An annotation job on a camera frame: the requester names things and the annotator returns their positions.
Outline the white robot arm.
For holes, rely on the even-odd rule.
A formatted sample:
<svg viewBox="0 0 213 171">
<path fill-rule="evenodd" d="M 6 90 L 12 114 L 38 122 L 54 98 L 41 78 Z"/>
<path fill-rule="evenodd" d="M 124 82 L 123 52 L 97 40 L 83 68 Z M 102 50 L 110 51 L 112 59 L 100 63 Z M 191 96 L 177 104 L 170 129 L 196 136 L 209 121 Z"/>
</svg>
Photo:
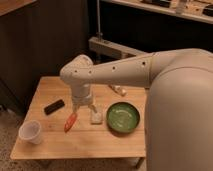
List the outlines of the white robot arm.
<svg viewBox="0 0 213 171">
<path fill-rule="evenodd" d="M 94 65 L 79 55 L 60 78 L 74 103 L 92 84 L 144 87 L 147 171 L 213 171 L 213 53 L 178 49 Z"/>
</svg>

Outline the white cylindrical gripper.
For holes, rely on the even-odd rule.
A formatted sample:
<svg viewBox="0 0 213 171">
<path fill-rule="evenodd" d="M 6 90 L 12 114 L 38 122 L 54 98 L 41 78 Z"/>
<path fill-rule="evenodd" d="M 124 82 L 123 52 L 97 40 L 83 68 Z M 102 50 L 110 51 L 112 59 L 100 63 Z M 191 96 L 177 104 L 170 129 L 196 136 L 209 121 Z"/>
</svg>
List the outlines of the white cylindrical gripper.
<svg viewBox="0 0 213 171">
<path fill-rule="evenodd" d="M 93 95 L 90 84 L 77 85 L 71 87 L 71 98 L 74 104 L 73 113 L 77 113 L 80 106 L 89 105 L 88 107 L 94 112 L 98 113 L 97 108 L 93 105 Z"/>
</svg>

